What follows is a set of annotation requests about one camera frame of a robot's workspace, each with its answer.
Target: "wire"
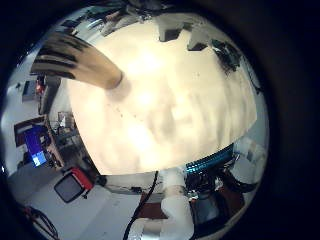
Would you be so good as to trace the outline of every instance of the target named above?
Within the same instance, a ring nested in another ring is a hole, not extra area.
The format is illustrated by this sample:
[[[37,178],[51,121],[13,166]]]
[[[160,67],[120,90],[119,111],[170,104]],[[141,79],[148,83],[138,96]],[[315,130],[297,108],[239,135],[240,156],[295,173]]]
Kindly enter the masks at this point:
[[[152,188],[152,186],[151,186],[151,187],[148,187],[148,188],[142,188],[141,190],[145,191],[145,190],[149,190],[149,189],[151,189],[151,188]]]
[[[129,222],[129,224],[127,225],[127,228],[124,232],[124,235],[123,235],[123,240],[127,240],[128,239],[128,236],[129,236],[129,231],[130,231],[130,228],[133,224],[133,222],[138,218],[138,215],[141,211],[141,209],[143,208],[144,204],[149,200],[155,186],[156,186],[156,183],[157,183],[157,179],[158,179],[158,171],[156,171],[156,173],[154,174],[154,179],[153,179],[153,183],[152,183],[152,186],[151,186],[151,189],[150,191],[148,192],[147,196],[140,202],[140,204],[138,205],[138,207],[136,208],[136,210],[134,211],[133,213],[133,216],[131,217],[131,220]]]
[[[45,233],[47,233],[51,238],[54,240],[59,240],[58,231],[53,225],[53,223],[49,220],[49,218],[40,210],[35,209],[31,206],[25,207],[23,205],[20,205],[21,210],[23,213],[38,227],[40,227]],[[40,218],[46,228],[37,220],[37,218]]]
[[[259,95],[259,93],[260,93],[260,92],[263,92],[263,90],[262,90],[261,87],[258,87],[258,86],[253,82],[253,80],[252,80],[252,75],[251,75],[251,72],[250,72],[250,69],[249,69],[249,65],[248,65],[248,62],[247,62],[246,58],[243,57],[242,59],[243,59],[243,61],[244,61],[245,64],[246,64],[246,67],[247,67],[247,70],[248,70],[247,72],[248,72],[248,75],[249,75],[251,84],[252,84],[252,86],[254,87],[254,89],[256,90],[257,95]]]

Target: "white wall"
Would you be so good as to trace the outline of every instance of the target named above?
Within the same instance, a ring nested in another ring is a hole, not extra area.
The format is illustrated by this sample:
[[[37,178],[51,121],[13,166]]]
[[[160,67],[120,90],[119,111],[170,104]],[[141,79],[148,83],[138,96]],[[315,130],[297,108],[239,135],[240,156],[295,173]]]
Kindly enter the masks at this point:
[[[38,105],[36,101],[22,102],[22,92],[15,88],[15,85],[9,86],[4,101],[4,110],[1,116],[1,135],[3,148],[1,149],[5,167],[8,175],[17,170],[17,164],[23,159],[24,145],[16,147],[14,140],[14,125],[35,117],[38,117]]]

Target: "desk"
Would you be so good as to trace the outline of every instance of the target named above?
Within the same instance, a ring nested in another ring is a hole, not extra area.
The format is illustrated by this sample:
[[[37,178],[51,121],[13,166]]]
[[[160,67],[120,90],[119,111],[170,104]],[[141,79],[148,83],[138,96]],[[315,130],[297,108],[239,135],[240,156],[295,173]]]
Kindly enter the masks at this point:
[[[190,32],[159,42],[157,25],[135,23],[96,42],[123,72],[104,90],[68,81],[81,138],[102,175],[192,162],[230,145],[256,121],[242,68],[226,75],[209,47],[187,51]]]

